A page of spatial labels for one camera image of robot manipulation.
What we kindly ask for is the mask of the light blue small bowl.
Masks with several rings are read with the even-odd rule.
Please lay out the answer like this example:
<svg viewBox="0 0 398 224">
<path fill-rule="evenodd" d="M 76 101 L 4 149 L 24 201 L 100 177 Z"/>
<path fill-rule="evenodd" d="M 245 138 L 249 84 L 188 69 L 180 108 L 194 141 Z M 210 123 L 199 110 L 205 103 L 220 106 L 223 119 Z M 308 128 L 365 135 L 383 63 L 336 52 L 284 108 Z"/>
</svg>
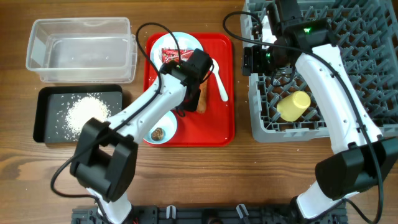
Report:
<svg viewBox="0 0 398 224">
<path fill-rule="evenodd" d="M 153 141 L 151 139 L 151 133 L 156 128 L 162 128 L 165 131 L 165 136 L 161 141 Z M 150 129 L 150 131 L 144 136 L 145 142 L 149 144 L 165 144 L 169 142 L 177 132 L 177 119 L 175 115 L 169 111 Z"/>
</svg>

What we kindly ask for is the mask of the brown food scrap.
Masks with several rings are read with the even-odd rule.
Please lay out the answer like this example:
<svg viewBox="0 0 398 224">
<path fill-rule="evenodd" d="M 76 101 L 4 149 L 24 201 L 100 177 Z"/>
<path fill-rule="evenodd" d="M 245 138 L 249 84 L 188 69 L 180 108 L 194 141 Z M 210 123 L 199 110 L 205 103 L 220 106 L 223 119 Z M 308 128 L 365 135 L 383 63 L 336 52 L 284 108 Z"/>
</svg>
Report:
<svg viewBox="0 0 398 224">
<path fill-rule="evenodd" d="M 163 140 L 164 136 L 165 136 L 165 131 L 162 128 L 156 128 L 151 133 L 151 139 L 153 141 L 161 141 L 161 140 Z"/>
</svg>

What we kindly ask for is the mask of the red snack wrapper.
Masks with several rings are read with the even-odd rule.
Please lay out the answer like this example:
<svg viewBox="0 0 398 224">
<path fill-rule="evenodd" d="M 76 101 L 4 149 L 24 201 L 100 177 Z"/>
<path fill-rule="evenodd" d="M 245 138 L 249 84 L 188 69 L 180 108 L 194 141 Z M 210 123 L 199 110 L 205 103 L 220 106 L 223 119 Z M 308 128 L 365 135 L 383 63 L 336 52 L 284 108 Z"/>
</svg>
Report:
<svg viewBox="0 0 398 224">
<path fill-rule="evenodd" d="M 193 50 L 190 49 L 161 49 L 161 61 L 162 63 L 168 63 L 170 61 L 179 62 L 180 60 L 187 61 L 191 55 L 193 54 Z"/>
</svg>

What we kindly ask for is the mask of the yellow plastic cup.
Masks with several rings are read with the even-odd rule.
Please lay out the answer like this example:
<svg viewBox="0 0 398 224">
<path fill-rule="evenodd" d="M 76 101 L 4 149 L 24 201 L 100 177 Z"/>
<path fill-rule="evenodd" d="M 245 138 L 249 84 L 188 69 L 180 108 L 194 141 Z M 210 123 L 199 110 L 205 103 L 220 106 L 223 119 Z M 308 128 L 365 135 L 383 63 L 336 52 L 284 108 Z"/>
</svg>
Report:
<svg viewBox="0 0 398 224">
<path fill-rule="evenodd" d="M 304 114 L 310 104 L 311 99 L 306 92 L 295 91 L 278 102 L 277 111 L 283 120 L 293 122 Z"/>
</svg>

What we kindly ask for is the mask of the white rice pile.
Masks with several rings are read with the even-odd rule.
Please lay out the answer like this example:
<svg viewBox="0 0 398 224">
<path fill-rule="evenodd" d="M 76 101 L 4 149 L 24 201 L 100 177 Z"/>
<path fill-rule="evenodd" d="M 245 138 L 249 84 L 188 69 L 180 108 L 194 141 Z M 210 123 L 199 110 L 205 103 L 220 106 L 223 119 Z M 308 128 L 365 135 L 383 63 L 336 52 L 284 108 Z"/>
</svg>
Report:
<svg viewBox="0 0 398 224">
<path fill-rule="evenodd" d="M 61 103 L 66 106 L 61 109 L 57 115 L 60 128 L 56 131 L 64 140 L 75 141 L 78 139 L 84 124 L 91 118 L 99 121 L 105 121 L 111 115 L 109 106 L 101 99 L 99 93 L 72 93 L 71 96 L 62 95 L 61 98 L 67 100 Z"/>
</svg>

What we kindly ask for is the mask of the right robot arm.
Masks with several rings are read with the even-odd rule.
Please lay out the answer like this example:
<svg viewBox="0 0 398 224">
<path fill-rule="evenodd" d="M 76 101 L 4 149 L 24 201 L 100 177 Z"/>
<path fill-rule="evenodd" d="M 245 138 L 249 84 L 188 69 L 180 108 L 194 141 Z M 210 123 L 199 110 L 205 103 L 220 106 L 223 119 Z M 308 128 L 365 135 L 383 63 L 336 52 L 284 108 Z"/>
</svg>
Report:
<svg viewBox="0 0 398 224">
<path fill-rule="evenodd" d="M 297 1 L 275 1 L 266 8 L 274 43 L 248 40 L 242 72 L 274 77 L 292 67 L 307 82 L 329 130 L 333 155 L 315 167 L 316 181 L 294 197 L 291 223 L 314 222 L 351 198 L 378 188 L 375 222 L 384 205 L 383 182 L 397 160 L 397 139 L 386 139 L 352 86 L 336 36 L 326 19 L 306 21 Z"/>
</svg>

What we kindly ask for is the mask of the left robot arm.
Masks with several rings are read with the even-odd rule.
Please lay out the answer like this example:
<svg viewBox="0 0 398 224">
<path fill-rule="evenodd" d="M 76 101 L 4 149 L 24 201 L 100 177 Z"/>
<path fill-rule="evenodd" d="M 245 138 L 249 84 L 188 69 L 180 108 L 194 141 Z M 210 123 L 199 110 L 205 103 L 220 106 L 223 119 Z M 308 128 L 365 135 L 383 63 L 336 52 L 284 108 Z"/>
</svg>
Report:
<svg viewBox="0 0 398 224">
<path fill-rule="evenodd" d="M 209 54 L 195 49 L 186 61 L 172 60 L 156 68 L 154 83 L 118 114 L 105 122 L 89 119 L 83 125 L 74 155 L 51 178 L 51 191 L 64 198 L 82 197 L 55 188 L 57 177 L 68 167 L 70 174 L 87 190 L 84 196 L 95 201 L 97 221 L 135 223 L 126 191 L 135 175 L 138 146 L 172 109 L 196 110 L 200 85 L 213 67 Z"/>
</svg>

